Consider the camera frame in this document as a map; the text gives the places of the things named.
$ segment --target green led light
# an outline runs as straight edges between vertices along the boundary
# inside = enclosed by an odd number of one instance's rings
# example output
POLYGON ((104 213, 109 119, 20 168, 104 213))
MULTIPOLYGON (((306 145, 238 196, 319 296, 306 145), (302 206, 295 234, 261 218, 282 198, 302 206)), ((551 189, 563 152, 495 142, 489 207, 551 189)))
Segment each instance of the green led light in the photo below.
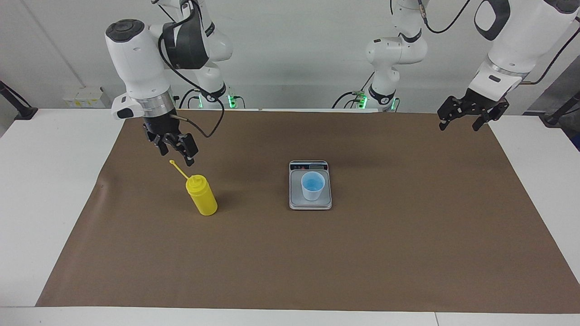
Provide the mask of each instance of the green led light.
POLYGON ((400 101, 401 100, 396 97, 393 99, 393 103, 391 104, 391 111, 397 110, 400 101))
POLYGON ((362 100, 358 101, 358 108, 366 108, 367 107, 368 98, 363 95, 362 100))
POLYGON ((235 108, 237 106, 236 102, 235 102, 235 98, 233 98, 231 95, 228 95, 227 99, 230 101, 230 108, 235 108))

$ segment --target digital kitchen scale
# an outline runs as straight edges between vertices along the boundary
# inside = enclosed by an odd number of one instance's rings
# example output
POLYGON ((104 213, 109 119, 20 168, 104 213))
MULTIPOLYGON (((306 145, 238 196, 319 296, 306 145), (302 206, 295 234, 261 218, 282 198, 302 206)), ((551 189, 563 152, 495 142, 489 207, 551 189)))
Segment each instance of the digital kitchen scale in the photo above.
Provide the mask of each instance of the digital kitchen scale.
POLYGON ((328 163, 325 161, 292 161, 289 165, 289 204, 290 208, 297 211, 324 211, 332 207, 332 194, 330 191, 330 174, 328 163), (306 172, 316 171, 324 177, 325 186, 320 198, 309 201, 302 194, 300 180, 306 172))

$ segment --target bottle nozzle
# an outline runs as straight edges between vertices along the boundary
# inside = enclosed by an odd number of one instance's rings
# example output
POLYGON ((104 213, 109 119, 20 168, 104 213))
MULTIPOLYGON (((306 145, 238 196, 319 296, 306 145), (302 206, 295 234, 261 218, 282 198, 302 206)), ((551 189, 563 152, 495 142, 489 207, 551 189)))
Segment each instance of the bottle nozzle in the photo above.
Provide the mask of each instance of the bottle nozzle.
POLYGON ((174 160, 169 160, 169 164, 173 165, 178 171, 179 173, 182 174, 182 176, 186 179, 189 179, 189 177, 187 176, 187 174, 183 173, 183 171, 179 168, 179 166, 177 166, 177 164, 175 164, 174 160))

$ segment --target blue liquid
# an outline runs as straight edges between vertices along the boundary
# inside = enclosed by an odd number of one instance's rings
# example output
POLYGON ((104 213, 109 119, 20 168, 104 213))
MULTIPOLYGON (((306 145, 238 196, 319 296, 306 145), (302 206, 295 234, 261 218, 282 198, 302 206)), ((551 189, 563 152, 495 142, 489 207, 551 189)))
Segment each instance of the blue liquid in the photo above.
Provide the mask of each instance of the blue liquid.
POLYGON ((317 176, 307 178, 308 179, 304 179, 304 183, 302 184, 306 190, 319 191, 324 187, 324 181, 322 178, 318 178, 317 176))

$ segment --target yellow squeeze bottle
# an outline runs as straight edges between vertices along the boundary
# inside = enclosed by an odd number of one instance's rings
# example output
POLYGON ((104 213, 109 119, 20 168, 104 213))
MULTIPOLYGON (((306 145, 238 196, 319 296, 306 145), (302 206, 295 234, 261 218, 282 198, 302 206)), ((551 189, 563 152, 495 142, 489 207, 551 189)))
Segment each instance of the yellow squeeze bottle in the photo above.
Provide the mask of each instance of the yellow squeeze bottle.
POLYGON ((177 164, 175 164, 174 160, 170 160, 169 163, 175 166, 175 168, 187 179, 185 182, 185 188, 197 209, 200 211, 200 214, 204 216, 213 215, 218 210, 218 203, 216 202, 216 198, 213 196, 212 189, 209 187, 207 179, 202 175, 187 177, 177 164))

